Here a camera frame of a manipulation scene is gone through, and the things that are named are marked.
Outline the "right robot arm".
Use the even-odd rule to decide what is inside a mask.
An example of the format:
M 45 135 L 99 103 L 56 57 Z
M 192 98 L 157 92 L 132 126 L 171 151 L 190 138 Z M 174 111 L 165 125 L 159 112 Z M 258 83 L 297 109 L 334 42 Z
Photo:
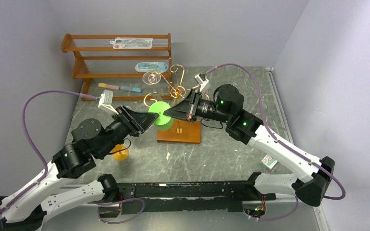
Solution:
M 250 199 L 279 193 L 294 195 L 313 207 L 320 206 L 331 182 L 334 160 L 305 154 L 294 145 L 287 147 L 287 140 L 267 129 L 262 119 L 244 110 L 243 103 L 244 96 L 238 89 L 225 84 L 215 90 L 212 101 L 192 90 L 164 115 L 189 122 L 200 117 L 225 123 L 225 131 L 231 138 L 265 152 L 291 171 L 291 174 L 277 175 L 252 173 L 245 182 L 245 192 Z

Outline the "green plastic wine glass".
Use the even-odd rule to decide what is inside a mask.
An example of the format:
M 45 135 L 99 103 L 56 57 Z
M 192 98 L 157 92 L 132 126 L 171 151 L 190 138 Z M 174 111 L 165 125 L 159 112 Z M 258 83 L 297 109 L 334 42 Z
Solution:
M 163 101 L 155 102 L 149 107 L 148 111 L 150 113 L 158 114 L 158 118 L 153 123 L 158 130 L 165 131 L 172 127 L 174 119 L 170 116 L 164 115 L 164 112 L 170 108 L 171 106 L 167 102 Z

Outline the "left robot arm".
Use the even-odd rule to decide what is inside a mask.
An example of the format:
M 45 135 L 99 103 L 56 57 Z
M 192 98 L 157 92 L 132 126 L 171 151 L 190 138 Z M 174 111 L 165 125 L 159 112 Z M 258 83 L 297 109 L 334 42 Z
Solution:
M 143 134 L 158 114 L 120 106 L 112 118 L 107 127 L 95 118 L 83 120 L 72 130 L 72 142 L 57 152 L 28 185 L 9 196 L 0 196 L 0 231 L 36 231 L 51 217 L 76 206 L 121 199 L 118 184 L 110 174 L 75 190 L 53 194 L 93 169 L 97 159 L 113 154 L 115 146 L 123 144 L 126 137 Z

